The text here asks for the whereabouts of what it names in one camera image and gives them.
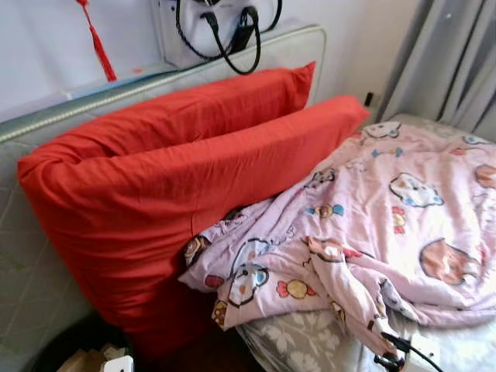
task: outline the gray curtain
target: gray curtain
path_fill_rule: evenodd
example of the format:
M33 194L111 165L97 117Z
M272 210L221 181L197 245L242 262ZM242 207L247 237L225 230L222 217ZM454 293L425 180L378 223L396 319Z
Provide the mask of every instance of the gray curtain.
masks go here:
M496 141L496 0L423 7L379 120L403 112Z

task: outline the white bag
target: white bag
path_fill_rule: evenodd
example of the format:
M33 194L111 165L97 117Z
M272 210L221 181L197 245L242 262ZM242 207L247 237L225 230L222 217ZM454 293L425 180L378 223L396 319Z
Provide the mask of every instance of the white bag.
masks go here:
M150 1L160 52L166 62L184 69L224 57L239 74L249 74L257 67L260 33L274 28L282 8L282 0ZM257 55L248 71L240 71L227 56L244 49L248 36L257 40Z

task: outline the gray floral sheet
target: gray floral sheet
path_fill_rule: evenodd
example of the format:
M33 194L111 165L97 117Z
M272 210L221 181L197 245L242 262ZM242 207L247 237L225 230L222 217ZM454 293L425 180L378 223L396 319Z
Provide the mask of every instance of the gray floral sheet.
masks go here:
M394 119L446 138L460 134L410 115ZM467 329L430 329L398 313L388 317L404 338L418 332L436 340L441 348L440 366L446 372L496 371L496 319ZM320 310L260 319L236 329L267 372L384 372L372 352L341 324L333 311Z

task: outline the tassel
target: tassel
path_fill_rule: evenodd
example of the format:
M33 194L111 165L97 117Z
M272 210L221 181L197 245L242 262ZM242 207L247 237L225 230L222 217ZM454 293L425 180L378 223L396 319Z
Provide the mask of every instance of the tassel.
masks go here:
M103 71L105 72L107 81L116 81L117 77L114 73L112 65L110 64L110 60L107 58L107 54L105 53L105 50L103 49L103 43L98 37L96 29L91 24L90 16L88 14L88 10L86 9L86 6L88 5L88 0L76 0L76 2L78 2L83 7L84 14L86 15L86 19L88 20L88 24L90 26L91 37L93 38L93 47L95 47L95 52L98 56L98 59L100 60L100 64L102 65Z

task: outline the blanket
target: blanket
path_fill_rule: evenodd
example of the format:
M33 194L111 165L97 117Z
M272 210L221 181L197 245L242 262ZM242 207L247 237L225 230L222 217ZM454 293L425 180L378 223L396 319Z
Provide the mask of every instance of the blanket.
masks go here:
M386 307L424 326L492 319L496 146L450 130L365 127L302 182L193 239L180 281L217 291L224 329L330 306L379 355L396 353Z

